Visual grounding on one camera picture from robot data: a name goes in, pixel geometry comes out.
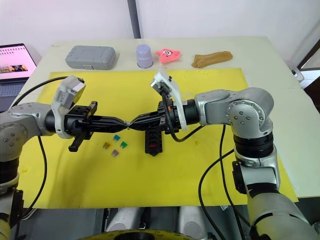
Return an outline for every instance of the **beige fabric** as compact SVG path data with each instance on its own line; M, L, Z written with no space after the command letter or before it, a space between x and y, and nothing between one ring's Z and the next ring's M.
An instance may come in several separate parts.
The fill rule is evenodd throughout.
M208 65L218 64L229 61L233 56L229 51L219 51L208 55L195 55L194 61L191 64L194 68L203 68Z

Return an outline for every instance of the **gray plastic case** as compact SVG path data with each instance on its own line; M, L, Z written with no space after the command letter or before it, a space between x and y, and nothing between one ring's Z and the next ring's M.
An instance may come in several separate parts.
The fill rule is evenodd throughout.
M109 70L113 67L116 52L110 46L74 46L65 58L73 69Z

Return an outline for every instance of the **white table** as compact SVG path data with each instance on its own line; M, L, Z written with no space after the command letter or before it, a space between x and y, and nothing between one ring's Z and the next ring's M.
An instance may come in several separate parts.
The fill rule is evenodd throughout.
M136 47L148 44L154 64L148 69L137 66ZM207 38L115 39L57 42L29 78L21 93L48 79L50 72L96 71L70 68L65 58L75 45L110 46L117 55L111 71L158 70L155 51L172 48L181 51L181 58L165 65L165 69L193 69L195 54L230 51L233 59L206 68L241 68L251 87L267 90L274 98L271 113L274 144L296 191L297 197L320 196L320 114L301 89L280 55L266 37L236 36ZM23 102L37 100L41 88Z

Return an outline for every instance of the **pink plush toy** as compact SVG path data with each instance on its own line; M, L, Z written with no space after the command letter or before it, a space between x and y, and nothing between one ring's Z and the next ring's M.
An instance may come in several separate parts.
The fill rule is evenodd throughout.
M180 51L169 48L162 48L161 51L155 52L160 57L160 62L163 64L170 63L180 58Z

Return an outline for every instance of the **white wall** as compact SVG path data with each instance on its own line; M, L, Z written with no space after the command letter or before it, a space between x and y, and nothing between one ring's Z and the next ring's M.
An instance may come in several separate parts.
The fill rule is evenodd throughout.
M296 65L320 39L320 0L136 2L144 38L267 36Z
M38 62L56 41L133 38L126 0L0 0L0 45L24 43Z

